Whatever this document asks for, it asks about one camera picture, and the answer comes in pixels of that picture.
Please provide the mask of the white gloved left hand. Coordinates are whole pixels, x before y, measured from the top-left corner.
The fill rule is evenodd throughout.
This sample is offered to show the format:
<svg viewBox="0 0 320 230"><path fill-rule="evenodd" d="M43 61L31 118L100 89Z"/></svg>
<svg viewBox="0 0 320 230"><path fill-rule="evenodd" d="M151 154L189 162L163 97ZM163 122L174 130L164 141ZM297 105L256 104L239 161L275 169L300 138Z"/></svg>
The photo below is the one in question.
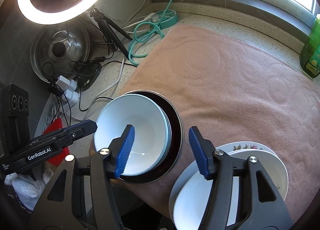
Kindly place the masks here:
<svg viewBox="0 0 320 230"><path fill-rule="evenodd" d="M32 212L55 170L55 166L47 166L38 180L34 180L29 175L12 173L5 177L4 184L12 186L20 204Z"/></svg>

